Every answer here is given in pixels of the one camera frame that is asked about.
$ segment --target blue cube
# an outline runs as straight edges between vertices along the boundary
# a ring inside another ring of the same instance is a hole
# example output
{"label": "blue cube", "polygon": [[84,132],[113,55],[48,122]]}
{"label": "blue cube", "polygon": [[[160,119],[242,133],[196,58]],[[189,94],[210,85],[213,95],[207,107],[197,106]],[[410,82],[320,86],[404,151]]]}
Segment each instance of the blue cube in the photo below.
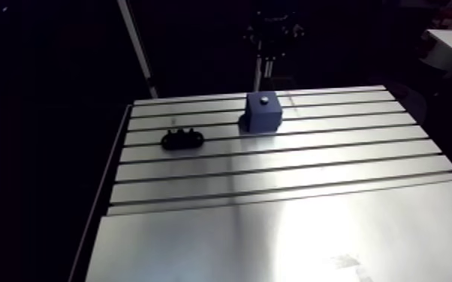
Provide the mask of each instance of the blue cube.
{"label": "blue cube", "polygon": [[274,91],[248,93],[245,129],[250,133],[275,132],[282,123],[282,108]]}

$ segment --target black plastic part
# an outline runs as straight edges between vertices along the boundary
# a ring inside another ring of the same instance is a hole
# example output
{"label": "black plastic part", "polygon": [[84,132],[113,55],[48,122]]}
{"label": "black plastic part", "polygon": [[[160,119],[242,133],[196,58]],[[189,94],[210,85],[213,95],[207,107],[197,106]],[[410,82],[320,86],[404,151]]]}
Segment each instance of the black plastic part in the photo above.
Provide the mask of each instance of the black plastic part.
{"label": "black plastic part", "polygon": [[170,130],[167,135],[161,138],[161,147],[165,150],[183,150],[200,148],[205,142],[203,134],[196,132],[193,128],[185,132],[182,128],[172,133]]}

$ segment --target vertical rod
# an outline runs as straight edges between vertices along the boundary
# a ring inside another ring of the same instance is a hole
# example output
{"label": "vertical rod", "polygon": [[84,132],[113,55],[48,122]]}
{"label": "vertical rod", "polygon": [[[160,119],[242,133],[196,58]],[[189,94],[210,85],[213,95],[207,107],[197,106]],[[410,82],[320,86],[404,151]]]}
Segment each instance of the vertical rod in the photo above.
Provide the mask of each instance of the vertical rod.
{"label": "vertical rod", "polygon": [[254,92],[259,91],[261,84],[261,65],[263,64],[263,59],[261,58],[261,41],[258,42],[258,58],[256,59],[256,68],[254,72]]}
{"label": "vertical rod", "polygon": [[133,23],[133,19],[131,18],[130,8],[128,7],[127,0],[117,0],[117,4],[119,5],[119,9],[121,10],[122,18],[125,21],[126,29],[130,35],[131,43],[133,44],[133,48],[135,49],[135,54],[137,54],[138,62],[140,64],[140,68],[142,68],[143,76],[146,78],[147,85],[149,86],[149,92],[151,97],[156,99],[158,98],[158,92],[156,88],[150,84],[151,80],[151,71],[149,70],[149,65],[147,64],[146,54],[143,52],[142,44],[137,34],[137,29],[135,28],[135,24]]}

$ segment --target aluminum table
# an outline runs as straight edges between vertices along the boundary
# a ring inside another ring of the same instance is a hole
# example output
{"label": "aluminum table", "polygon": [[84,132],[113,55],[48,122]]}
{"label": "aluminum table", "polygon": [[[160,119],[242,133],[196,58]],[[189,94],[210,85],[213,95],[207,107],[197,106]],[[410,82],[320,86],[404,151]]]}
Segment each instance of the aluminum table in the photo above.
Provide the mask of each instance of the aluminum table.
{"label": "aluminum table", "polygon": [[246,93],[135,101],[87,281],[452,281],[452,163],[394,97],[277,95],[258,135]]}

